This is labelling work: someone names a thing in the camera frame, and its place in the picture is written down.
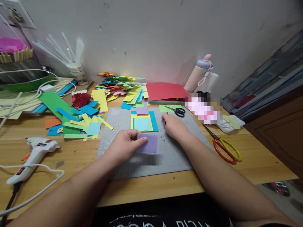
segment hand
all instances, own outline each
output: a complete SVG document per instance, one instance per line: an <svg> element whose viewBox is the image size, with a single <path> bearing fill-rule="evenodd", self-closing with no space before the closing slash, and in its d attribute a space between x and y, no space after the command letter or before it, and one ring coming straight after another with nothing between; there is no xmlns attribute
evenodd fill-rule
<svg viewBox="0 0 303 227"><path fill-rule="evenodd" d="M162 119L166 122L166 133L175 140L179 141L187 133L190 133L185 123L180 118L171 114L163 114Z"/></svg>
<svg viewBox="0 0 303 227"><path fill-rule="evenodd" d="M110 156L118 165L127 161L133 153L147 141L147 137L137 139L139 133L139 131L133 129L121 130L105 154Z"/></svg>

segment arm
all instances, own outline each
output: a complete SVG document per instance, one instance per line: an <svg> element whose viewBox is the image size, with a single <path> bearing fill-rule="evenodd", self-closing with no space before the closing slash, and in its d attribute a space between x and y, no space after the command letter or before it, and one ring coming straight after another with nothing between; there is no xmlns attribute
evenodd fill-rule
<svg viewBox="0 0 303 227"><path fill-rule="evenodd" d="M297 226L243 175L191 134L185 123L173 115L162 115L166 132L185 150L200 181L232 217L236 226L281 223Z"/></svg>
<svg viewBox="0 0 303 227"><path fill-rule="evenodd" d="M98 202L110 174L147 141L146 137L136 140L138 133L120 131L104 155L32 205L9 227L80 226Z"/></svg>

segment scissors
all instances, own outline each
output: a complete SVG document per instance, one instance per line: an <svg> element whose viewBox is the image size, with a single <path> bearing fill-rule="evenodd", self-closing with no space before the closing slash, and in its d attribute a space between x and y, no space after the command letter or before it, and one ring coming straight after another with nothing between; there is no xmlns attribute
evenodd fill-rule
<svg viewBox="0 0 303 227"><path fill-rule="evenodd" d="M204 124L203 124L203 126L206 128L206 130L209 132L209 134L214 138L213 141L212 141L213 144L214 144L214 148L215 148L216 152L218 153L218 155L220 155L221 158L223 158L225 161L227 161L227 162L229 162L229 163L231 163L231 164L234 164L234 165L237 164L237 161L239 161L239 162L242 161L242 156L241 156L241 154L239 153L239 151L238 151L232 144L230 144L228 141L226 141L226 140L223 139L223 138L217 137L217 136L216 136L212 131L210 131ZM227 148L227 146L226 146L226 143L234 149L234 151L237 153L238 158L234 157L234 156L231 154L230 150L229 150L229 149ZM224 155L221 154L221 152L219 151L217 145L219 145L219 146L220 146L220 147L221 147L221 148L222 148L222 149L223 149L223 150L232 158L232 160L229 160L229 159L225 158Z"/></svg>
<svg viewBox="0 0 303 227"><path fill-rule="evenodd" d="M173 109L173 108L170 108L170 107L167 107L167 106L165 106L165 107L168 108L168 109L173 110L178 117L184 117L185 116L185 110L183 108Z"/></svg>

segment wooden desk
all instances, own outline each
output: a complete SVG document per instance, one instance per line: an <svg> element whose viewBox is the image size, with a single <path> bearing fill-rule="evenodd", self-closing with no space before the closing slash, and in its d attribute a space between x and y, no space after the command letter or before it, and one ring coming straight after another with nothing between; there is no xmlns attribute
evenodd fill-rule
<svg viewBox="0 0 303 227"><path fill-rule="evenodd" d="M108 107L120 107L123 97L108 103ZM30 117L22 116L18 120L7 120L0 132L1 164L21 165L21 159L29 154L29 146L25 137L46 137L47 130L44 129L45 120L50 116ZM212 137L208 134L202 123L195 118L196 123L212 144ZM222 135L234 144L242 154L243 161L234 167L247 177L252 183L260 184L272 181L282 181L297 178L280 160L267 150L246 129L233 133L224 134L216 126L210 126L211 130L218 136ZM64 182L76 172L93 162L97 155L101 136L98 139L82 139L64 141L63 136L51 137L57 140L61 148L53 153L48 153L42 160L42 164L54 169L56 164L64 161L64 165L58 169L64 170L64 176L48 189L45 194L52 191L60 183ZM4 210L12 195L13 187L5 184L6 180L16 169L0 170L0 209ZM14 205L18 205L34 196L46 185L55 179L56 175L38 167L36 172L21 187ZM159 174L147 177L131 178L108 182L104 189L103 197L99 206L110 206L137 201L159 199L171 196L186 195L203 192L204 189L193 170ZM9 218L16 218L34 202L12 213Z"/></svg>

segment orange paper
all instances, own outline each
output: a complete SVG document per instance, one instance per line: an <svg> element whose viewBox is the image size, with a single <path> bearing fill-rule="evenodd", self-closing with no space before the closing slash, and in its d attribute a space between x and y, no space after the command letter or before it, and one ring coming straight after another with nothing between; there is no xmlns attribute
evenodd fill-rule
<svg viewBox="0 0 303 227"><path fill-rule="evenodd" d="M62 124L62 121L60 121L60 119L58 119L58 118L53 118L53 119L50 119L50 120L46 120L45 121L45 129L48 129L50 127L53 127L53 126L56 126L56 125L59 125L59 124Z"/></svg>

